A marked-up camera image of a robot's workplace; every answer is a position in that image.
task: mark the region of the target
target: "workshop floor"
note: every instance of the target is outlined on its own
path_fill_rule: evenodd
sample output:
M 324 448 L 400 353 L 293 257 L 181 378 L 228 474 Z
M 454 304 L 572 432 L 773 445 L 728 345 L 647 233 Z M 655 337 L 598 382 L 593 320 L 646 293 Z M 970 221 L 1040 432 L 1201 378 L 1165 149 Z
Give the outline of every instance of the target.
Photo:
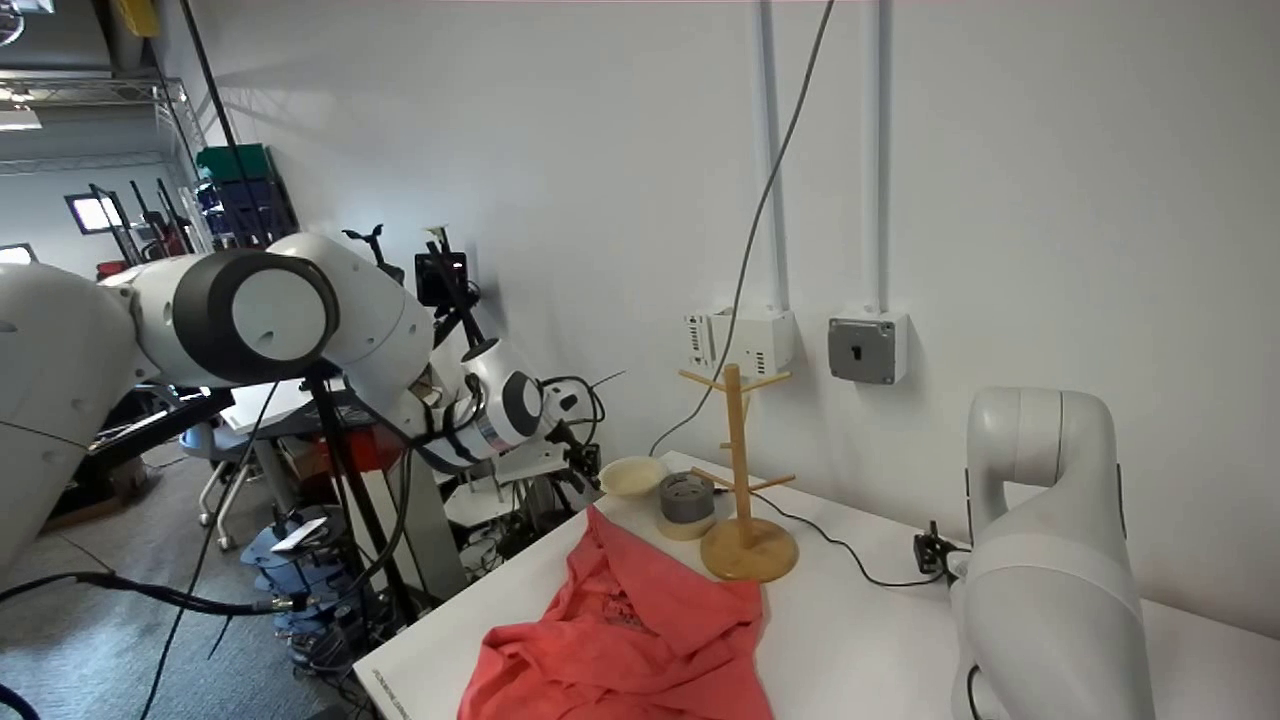
M 122 577 L 183 588 L 205 538 L 195 490 L 208 465 L 181 448 L 159 448 L 147 455 L 147 469 L 155 483 L 138 503 L 41 534 L 20 564 L 0 577 L 0 588 L 48 570 L 95 566 L 75 545 L 93 547 Z M 269 507 L 269 483 L 249 483 L 228 522 L 236 538 L 264 527 Z M 236 553 L 208 547 L 201 594 L 256 594 Z M 30 697 L 43 720 L 138 720 L 168 625 L 168 604 L 133 592 L 52 584 L 0 607 L 0 683 Z M 215 656 L 208 656 L 215 632 L 215 617 L 183 617 L 154 708 L 155 720 L 353 717 L 342 713 L 324 689 L 293 677 L 289 647 L 269 618 L 236 618 Z

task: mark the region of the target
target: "wall socket cover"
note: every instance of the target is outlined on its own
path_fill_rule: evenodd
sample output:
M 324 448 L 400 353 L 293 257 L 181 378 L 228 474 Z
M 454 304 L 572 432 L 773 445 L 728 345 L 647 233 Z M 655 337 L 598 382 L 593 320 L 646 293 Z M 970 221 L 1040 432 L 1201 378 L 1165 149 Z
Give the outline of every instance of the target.
M 827 369 L 856 382 L 899 382 L 910 377 L 910 314 L 834 314 Z

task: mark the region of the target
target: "pink towel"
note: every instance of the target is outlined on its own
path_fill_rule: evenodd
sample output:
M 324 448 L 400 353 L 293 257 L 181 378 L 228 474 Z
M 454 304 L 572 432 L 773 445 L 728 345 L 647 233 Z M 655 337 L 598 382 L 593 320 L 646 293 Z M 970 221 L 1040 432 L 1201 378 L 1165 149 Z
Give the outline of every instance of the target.
M 761 588 L 712 584 L 598 507 L 537 625 L 491 626 L 461 720 L 768 720 Z

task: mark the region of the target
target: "electrical outlet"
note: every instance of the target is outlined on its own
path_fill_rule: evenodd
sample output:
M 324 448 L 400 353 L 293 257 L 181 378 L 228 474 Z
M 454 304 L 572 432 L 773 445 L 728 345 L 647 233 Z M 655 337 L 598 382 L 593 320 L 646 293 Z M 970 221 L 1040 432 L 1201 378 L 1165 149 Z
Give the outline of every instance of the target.
M 712 377 L 728 345 L 728 313 L 688 314 L 688 369 Z M 795 314 L 794 313 L 742 313 L 733 330 L 733 362 L 745 377 L 779 377 L 795 359 Z
M 827 362 L 834 377 L 856 382 L 899 382 L 910 377 L 910 314 L 834 314 Z

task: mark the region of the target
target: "white wall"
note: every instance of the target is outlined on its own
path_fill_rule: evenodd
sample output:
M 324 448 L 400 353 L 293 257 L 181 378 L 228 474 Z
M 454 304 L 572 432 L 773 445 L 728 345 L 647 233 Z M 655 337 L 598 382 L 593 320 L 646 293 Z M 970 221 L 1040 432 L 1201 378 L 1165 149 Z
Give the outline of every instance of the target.
M 122 259 L 122 246 L 114 234 L 81 234 L 63 197 L 101 184 L 122 197 L 130 216 L 140 216 L 130 181 L 140 181 L 147 205 L 155 207 L 155 174 L 159 161 L 114 169 L 0 169 L 0 245 L 33 245 L 41 263 L 95 276 L 101 259 Z
M 512 347 L 628 370 L 611 453 L 691 402 L 681 313 L 728 298 L 764 181 L 751 4 L 201 11 L 239 137 L 282 150 L 308 224 L 387 221 L 405 263 L 418 224 L 454 224 Z M 816 11 L 776 6 L 783 96 Z M 826 377 L 826 320 L 863 296 L 846 0 L 787 164 L 807 359 L 756 407 L 761 465 L 958 527 L 973 391 L 1090 389 L 1120 424 L 1148 594 L 1280 635 L 1275 28 L 1271 0 L 899 0 L 893 298 L 920 362 L 851 389 Z

